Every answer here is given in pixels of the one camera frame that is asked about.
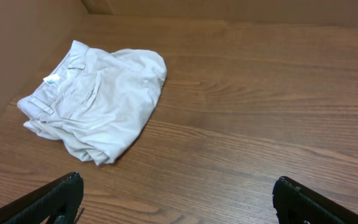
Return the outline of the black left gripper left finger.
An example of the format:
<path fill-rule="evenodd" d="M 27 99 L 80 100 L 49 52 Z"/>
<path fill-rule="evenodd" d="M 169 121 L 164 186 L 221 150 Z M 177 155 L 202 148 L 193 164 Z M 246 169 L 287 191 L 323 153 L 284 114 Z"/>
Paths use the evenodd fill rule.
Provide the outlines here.
<path fill-rule="evenodd" d="M 60 178 L 0 208 L 0 223 L 75 224 L 84 196 L 84 182 L 78 172 Z"/>

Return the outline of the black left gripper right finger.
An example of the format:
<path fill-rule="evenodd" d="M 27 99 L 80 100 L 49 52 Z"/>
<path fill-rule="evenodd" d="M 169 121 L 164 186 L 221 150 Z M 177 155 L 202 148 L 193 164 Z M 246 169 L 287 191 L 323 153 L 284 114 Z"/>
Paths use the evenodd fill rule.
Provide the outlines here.
<path fill-rule="evenodd" d="M 287 176 L 276 181 L 272 195 L 279 224 L 358 224 L 358 214 Z"/>

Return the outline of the beige cotton shorts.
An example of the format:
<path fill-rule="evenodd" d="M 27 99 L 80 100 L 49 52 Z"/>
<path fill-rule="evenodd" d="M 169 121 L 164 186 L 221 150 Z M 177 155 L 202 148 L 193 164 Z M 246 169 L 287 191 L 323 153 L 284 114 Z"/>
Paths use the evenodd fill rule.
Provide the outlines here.
<path fill-rule="evenodd" d="M 112 164 L 138 138 L 167 76 L 151 50 L 107 52 L 73 41 L 68 53 L 29 96 L 18 101 L 25 127 L 61 140 L 77 159 Z"/>

